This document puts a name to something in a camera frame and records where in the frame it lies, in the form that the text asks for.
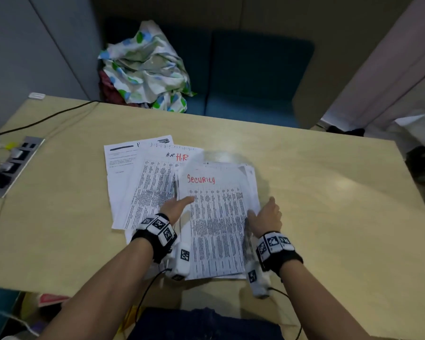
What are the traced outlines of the crumpled floral cloth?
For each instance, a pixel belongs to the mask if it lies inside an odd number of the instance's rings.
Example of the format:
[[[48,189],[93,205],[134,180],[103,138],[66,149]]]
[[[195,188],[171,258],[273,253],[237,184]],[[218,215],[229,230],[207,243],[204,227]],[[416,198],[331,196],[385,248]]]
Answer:
[[[182,58],[153,20],[141,22],[133,37],[108,44],[98,59],[126,104],[185,113],[185,97],[196,95]]]

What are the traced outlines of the blue sofa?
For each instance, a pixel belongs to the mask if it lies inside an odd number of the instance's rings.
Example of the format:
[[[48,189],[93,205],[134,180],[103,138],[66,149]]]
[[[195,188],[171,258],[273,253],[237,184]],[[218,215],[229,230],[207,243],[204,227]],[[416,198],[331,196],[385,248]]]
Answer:
[[[106,48],[133,37],[140,24],[108,18]],[[315,51],[312,42],[240,30],[159,27],[182,58],[196,93],[185,97],[185,113],[300,127],[293,98]]]

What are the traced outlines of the grey table socket panel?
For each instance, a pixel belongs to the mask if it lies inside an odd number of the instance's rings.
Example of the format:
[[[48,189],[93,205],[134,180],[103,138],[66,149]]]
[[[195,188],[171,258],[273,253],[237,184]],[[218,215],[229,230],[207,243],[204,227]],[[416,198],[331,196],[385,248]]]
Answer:
[[[0,172],[0,199],[5,197],[44,142],[44,138],[27,136],[19,143],[20,146],[18,149],[23,150],[24,160],[11,161],[14,163],[12,170],[9,172]],[[9,162],[10,151],[4,148],[5,145],[4,143],[0,143],[0,165],[4,162]]]

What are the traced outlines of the black right wristband with markers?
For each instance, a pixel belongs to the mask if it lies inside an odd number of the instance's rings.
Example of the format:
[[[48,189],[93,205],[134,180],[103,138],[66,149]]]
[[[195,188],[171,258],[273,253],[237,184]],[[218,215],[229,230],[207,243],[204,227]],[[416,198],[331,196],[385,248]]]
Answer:
[[[280,232],[266,232],[257,241],[256,254],[264,272],[280,276],[282,265],[289,261],[304,263],[289,238]]]

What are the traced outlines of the red flat packet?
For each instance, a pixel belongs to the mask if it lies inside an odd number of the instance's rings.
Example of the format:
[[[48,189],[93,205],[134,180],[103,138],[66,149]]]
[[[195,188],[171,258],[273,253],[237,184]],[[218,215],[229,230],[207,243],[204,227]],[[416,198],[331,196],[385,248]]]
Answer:
[[[70,299],[68,296],[62,296],[62,295],[54,295],[54,294],[40,294],[38,295],[38,308],[43,308],[47,306],[52,306],[55,304],[63,304],[67,302]]]

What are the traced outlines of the pale curtain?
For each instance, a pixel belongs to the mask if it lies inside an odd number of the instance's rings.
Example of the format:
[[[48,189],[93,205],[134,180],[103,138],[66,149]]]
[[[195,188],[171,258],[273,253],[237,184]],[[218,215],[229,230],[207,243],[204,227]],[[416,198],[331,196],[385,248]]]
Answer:
[[[364,128],[425,77],[425,0],[413,0],[345,86],[321,122]]]

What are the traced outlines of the person's left hand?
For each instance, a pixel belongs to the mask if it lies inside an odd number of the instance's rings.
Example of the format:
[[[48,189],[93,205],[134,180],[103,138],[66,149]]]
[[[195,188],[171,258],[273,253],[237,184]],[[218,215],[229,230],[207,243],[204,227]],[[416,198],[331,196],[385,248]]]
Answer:
[[[179,220],[179,218],[181,217],[184,211],[184,210],[177,210],[176,201],[177,201],[176,198],[167,200],[159,209],[159,213],[166,216],[172,226],[176,224],[176,222]]]

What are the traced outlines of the black wristband with markers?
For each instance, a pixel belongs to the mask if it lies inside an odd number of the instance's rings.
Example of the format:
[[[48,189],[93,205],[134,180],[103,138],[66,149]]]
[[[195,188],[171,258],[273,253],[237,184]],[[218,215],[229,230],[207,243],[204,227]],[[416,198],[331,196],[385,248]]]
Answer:
[[[163,213],[146,217],[138,225],[131,241],[144,238],[153,248],[153,262],[160,264],[164,257],[170,253],[172,246],[178,238],[169,218]]]
[[[264,272],[280,276],[282,265],[289,261],[304,263],[289,238],[280,232],[266,232],[257,241],[256,254]]]

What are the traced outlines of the table sheet with red-black heading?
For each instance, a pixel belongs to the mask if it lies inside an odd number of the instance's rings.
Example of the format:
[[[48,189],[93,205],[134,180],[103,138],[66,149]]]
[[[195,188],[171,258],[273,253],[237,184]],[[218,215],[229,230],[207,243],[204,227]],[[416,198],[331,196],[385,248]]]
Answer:
[[[187,161],[203,156],[203,149],[173,144],[150,144],[142,154],[127,198],[123,222],[125,241],[130,243],[139,223],[156,214],[163,203],[174,197],[175,172]]]

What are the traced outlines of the dark red cloth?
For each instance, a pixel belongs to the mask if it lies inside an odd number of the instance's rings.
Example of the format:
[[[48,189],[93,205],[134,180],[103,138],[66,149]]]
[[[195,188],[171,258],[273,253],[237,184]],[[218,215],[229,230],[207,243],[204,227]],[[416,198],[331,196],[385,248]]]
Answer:
[[[100,77],[99,86],[103,102],[121,106],[144,107],[144,104],[126,103],[119,91],[115,89],[107,74],[102,70],[99,70],[98,74]]]

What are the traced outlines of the white letter sheet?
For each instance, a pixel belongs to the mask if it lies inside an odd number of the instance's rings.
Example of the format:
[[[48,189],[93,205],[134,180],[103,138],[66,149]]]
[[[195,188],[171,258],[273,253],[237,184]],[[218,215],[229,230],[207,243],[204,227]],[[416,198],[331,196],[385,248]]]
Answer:
[[[115,221],[119,213],[134,160],[140,148],[150,143],[173,144],[174,142],[172,136],[167,135],[104,146],[108,196],[113,221]]]

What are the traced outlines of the person's right forearm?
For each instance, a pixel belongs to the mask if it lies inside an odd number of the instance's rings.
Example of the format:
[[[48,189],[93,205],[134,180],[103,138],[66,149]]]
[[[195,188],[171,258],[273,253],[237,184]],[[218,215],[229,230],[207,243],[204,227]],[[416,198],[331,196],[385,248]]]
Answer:
[[[302,263],[284,263],[280,277],[309,340],[372,340]]]

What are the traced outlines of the black left wristband with markers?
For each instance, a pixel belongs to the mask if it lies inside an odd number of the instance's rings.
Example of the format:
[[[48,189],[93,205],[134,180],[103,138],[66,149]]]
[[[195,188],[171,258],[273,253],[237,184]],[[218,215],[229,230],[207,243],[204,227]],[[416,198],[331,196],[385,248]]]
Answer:
[[[131,241],[144,238],[153,248],[153,262],[160,264],[164,257],[170,253],[172,246],[178,238],[169,218],[163,213],[146,217],[138,225]]]

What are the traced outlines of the black object behind table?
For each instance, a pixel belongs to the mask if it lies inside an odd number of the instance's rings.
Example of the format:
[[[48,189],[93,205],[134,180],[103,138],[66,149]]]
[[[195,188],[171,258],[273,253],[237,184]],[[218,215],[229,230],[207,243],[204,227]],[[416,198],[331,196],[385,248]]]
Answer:
[[[335,134],[341,134],[341,135],[348,135],[348,136],[357,136],[357,137],[363,137],[365,134],[365,129],[363,128],[357,128],[350,131],[343,131],[337,126],[331,125],[327,128],[326,132],[328,133],[335,133]]]

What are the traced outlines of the paper stack with red heading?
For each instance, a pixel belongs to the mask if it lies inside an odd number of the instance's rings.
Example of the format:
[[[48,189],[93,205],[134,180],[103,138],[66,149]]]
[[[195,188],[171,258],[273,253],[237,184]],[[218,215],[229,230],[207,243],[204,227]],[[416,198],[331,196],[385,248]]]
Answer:
[[[177,193],[195,198],[181,218],[180,238],[190,245],[186,280],[245,279],[246,263],[255,257],[247,213],[260,210],[255,169],[191,162],[177,172]]]

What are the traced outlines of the person's right hand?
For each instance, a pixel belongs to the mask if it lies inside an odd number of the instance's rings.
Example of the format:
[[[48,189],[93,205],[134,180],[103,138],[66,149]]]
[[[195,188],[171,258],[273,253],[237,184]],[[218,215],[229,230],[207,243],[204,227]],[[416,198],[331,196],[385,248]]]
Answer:
[[[279,233],[282,228],[282,213],[276,203],[276,199],[271,196],[268,202],[261,208],[260,212],[263,218],[263,229],[250,229],[256,238],[261,238],[266,233]]]

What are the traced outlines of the person's dark trousers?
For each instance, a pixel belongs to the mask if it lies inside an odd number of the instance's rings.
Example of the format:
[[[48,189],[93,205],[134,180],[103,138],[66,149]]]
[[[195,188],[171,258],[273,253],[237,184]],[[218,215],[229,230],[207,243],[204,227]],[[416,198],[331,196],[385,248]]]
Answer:
[[[277,324],[222,316],[210,308],[147,308],[127,340],[284,340]]]

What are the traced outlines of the person's left forearm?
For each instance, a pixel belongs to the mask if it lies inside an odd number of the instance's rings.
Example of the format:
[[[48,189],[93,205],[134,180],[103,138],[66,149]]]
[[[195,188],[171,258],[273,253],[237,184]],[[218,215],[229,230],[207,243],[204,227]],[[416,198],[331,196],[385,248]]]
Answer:
[[[133,240],[62,307],[38,340],[112,340],[153,262],[153,247]]]

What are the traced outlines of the dark bag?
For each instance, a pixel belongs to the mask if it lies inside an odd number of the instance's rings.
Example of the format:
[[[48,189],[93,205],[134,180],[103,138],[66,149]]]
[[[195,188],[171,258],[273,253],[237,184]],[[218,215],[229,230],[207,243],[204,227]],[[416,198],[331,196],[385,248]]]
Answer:
[[[417,146],[408,151],[405,164],[413,180],[425,186],[425,146]]]

